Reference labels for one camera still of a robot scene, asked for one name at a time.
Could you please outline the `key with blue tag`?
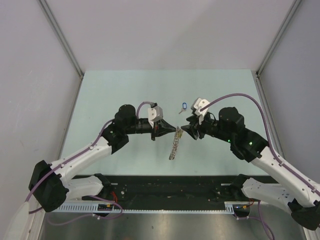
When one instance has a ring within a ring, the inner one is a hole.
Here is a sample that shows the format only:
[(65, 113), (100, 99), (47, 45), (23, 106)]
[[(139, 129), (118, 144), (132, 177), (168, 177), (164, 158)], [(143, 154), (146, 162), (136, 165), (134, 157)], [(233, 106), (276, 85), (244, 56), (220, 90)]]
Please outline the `key with blue tag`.
[(179, 114), (185, 112), (187, 109), (188, 109), (187, 103), (186, 103), (186, 102), (183, 102), (183, 103), (182, 103), (182, 108), (181, 108), (181, 110), (179, 111)]

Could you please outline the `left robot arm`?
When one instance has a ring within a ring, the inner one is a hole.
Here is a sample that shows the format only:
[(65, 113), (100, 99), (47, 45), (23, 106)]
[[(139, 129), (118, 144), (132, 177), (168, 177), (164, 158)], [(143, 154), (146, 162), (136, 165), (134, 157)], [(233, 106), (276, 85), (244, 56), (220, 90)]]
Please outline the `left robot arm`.
[(129, 142), (129, 135), (150, 134), (151, 140), (174, 133), (176, 127), (163, 119), (163, 110), (151, 103), (146, 118), (138, 118), (130, 104), (122, 105), (114, 118), (107, 121), (97, 138), (72, 155), (47, 163), (38, 162), (29, 182), (28, 202), (35, 197), (46, 212), (59, 208), (65, 201), (86, 196), (105, 200), (110, 196), (110, 182), (96, 173), (86, 178), (75, 176), (95, 163), (116, 153)]

